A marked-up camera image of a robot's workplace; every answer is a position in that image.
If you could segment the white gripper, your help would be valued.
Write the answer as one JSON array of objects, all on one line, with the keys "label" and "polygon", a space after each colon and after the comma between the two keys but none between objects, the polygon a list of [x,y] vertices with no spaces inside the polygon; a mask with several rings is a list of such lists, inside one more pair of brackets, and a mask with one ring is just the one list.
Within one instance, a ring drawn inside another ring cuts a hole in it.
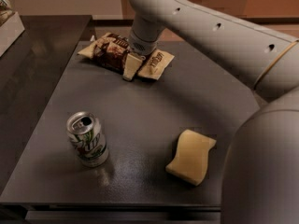
[{"label": "white gripper", "polygon": [[134,53],[127,55],[122,77],[127,81],[131,81],[143,63],[143,58],[135,53],[141,56],[148,56],[156,49],[157,42],[140,38],[134,30],[130,31],[128,42],[130,49]]}]

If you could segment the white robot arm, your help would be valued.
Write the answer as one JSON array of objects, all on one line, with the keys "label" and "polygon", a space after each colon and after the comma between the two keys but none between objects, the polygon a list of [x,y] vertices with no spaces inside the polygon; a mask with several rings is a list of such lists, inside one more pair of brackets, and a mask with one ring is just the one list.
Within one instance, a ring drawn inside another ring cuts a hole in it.
[{"label": "white robot arm", "polygon": [[188,0],[129,0],[131,48],[147,55],[169,29],[267,105],[236,132],[221,188],[221,224],[299,224],[299,46],[294,36]]}]

